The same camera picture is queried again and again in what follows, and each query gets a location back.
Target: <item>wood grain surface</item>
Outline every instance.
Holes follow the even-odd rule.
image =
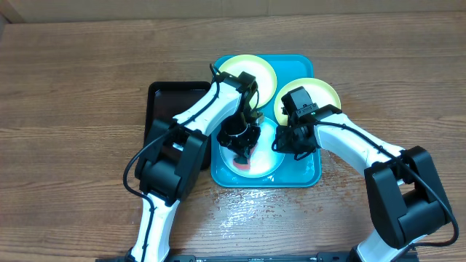
[[[141,200],[122,171],[141,147],[148,86],[208,80],[227,54],[306,55],[344,112],[433,156],[466,229],[466,13],[7,25],[0,42],[0,261],[93,261],[134,245]],[[349,250],[373,230],[363,179],[322,151],[311,188],[238,189],[203,172],[170,245],[195,255]],[[130,181],[134,187],[135,179]],[[445,226],[428,239],[450,238]],[[466,238],[420,248],[463,261]]]

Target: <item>yellow plate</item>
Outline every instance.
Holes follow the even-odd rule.
[[[228,72],[234,76],[239,76],[241,72],[246,72],[256,77],[259,90],[258,108],[265,106],[269,102],[277,89],[277,75],[273,67],[264,59],[255,55],[237,55],[223,63],[220,71]],[[257,94],[250,100],[251,108],[257,103]]]
[[[314,78],[296,79],[287,83],[277,94],[274,104],[275,118],[278,124],[287,125],[288,116],[282,114],[282,96],[298,87],[304,87],[309,93],[312,102],[317,103],[319,108],[332,104],[337,108],[341,108],[340,98],[335,92],[335,89],[322,80]]]

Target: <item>black cable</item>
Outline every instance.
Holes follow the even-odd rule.
[[[254,108],[250,111],[251,113],[253,113],[255,110],[257,110],[257,106],[259,105],[259,88],[256,89],[256,94],[257,94],[256,105],[255,105]]]
[[[403,252],[401,252],[400,254],[398,254],[395,258],[393,258],[391,261],[396,261],[397,259],[401,258],[403,255],[405,255],[410,249],[414,248],[414,247],[446,247],[446,246],[449,246],[449,245],[452,245],[454,244],[457,240],[458,240],[458,237],[459,237],[459,226],[458,226],[458,222],[457,222],[457,219],[454,217],[453,215],[453,212],[450,211],[450,209],[445,205],[445,203],[440,199],[440,197],[430,188],[429,185],[427,185],[420,177],[419,175],[417,175],[411,168],[409,168],[408,166],[406,166],[406,164],[404,164],[399,158],[397,158],[396,156],[392,155],[390,152],[388,152],[387,150],[385,150],[382,146],[379,146],[377,145],[375,142],[373,142],[370,138],[368,138],[366,135],[364,135],[363,133],[361,133],[360,131],[352,128],[352,127],[348,127],[347,125],[345,124],[337,124],[337,123],[332,123],[332,122],[320,122],[320,121],[317,121],[315,123],[313,123],[312,125],[328,125],[328,126],[333,126],[333,127],[340,127],[342,129],[346,129],[346,130],[349,130],[353,133],[355,133],[357,136],[361,137],[362,139],[364,139],[367,143],[371,144],[373,147],[377,148],[380,152],[382,152],[384,155],[388,156],[389,158],[391,158],[393,161],[395,161],[397,163],[397,165],[401,168],[403,168],[406,172],[408,172],[410,175],[412,175],[412,177],[414,178],[414,180],[421,184],[427,191],[429,191],[429,193],[431,193],[435,200],[438,201],[438,203],[440,204],[440,206],[442,207],[443,211],[447,214],[447,216],[449,217],[450,221],[451,221],[451,224],[453,226],[453,237],[450,239],[450,240],[447,240],[445,242],[419,242],[419,243],[411,243],[409,244],[405,250]]]
[[[154,208],[154,203],[152,202],[152,200],[146,196],[145,194],[142,194],[140,192],[137,192],[136,190],[132,189],[129,185],[128,185],[128,181],[127,181],[127,177],[128,177],[128,173],[130,172],[130,169],[131,167],[133,166],[133,164],[136,162],[136,160],[138,160],[138,158],[141,156],[142,153],[144,153],[144,151],[146,151],[148,148],[150,148],[151,146],[153,146],[157,141],[163,139],[163,138],[166,138],[168,135],[171,135],[172,133],[174,133],[175,131],[178,131],[180,128],[184,127],[185,125],[187,125],[189,122],[193,121],[194,119],[196,119],[200,114],[202,114],[207,108],[209,108],[209,106],[211,106],[213,104],[213,102],[218,98],[218,94],[220,93],[220,83],[218,82],[218,79],[217,79],[217,74],[215,73],[214,71],[214,66],[212,64],[210,64],[210,71],[212,72],[212,75],[213,75],[213,78],[215,80],[215,82],[217,83],[217,90],[216,90],[216,93],[215,95],[213,96],[213,98],[209,101],[209,103],[207,103],[207,105],[205,105],[201,110],[199,110],[199,112],[197,112],[196,114],[194,114],[193,116],[189,117],[185,122],[182,122],[181,124],[177,125],[176,127],[172,128],[172,129],[169,129],[167,130],[166,133],[164,133],[163,135],[160,135],[158,138],[154,139],[153,141],[151,141],[150,143],[148,143],[146,146],[144,146],[138,153],[136,153],[132,159],[128,162],[128,164],[126,165],[126,168],[125,168],[125,171],[123,172],[123,186],[126,188],[126,190],[128,190],[131,194],[134,194],[135,196],[137,197],[140,197],[140,198],[143,198],[145,199],[149,205],[151,206],[149,211],[151,212],[151,215],[149,217],[149,222],[147,224],[147,230],[146,230],[146,235],[144,237],[144,243],[143,243],[143,255],[142,255],[142,258],[141,258],[141,262],[144,262],[144,258],[146,257],[146,249],[147,249],[147,240],[149,238],[149,233],[151,231],[151,226],[152,226],[152,219],[154,218],[154,211],[155,211],[155,208]]]

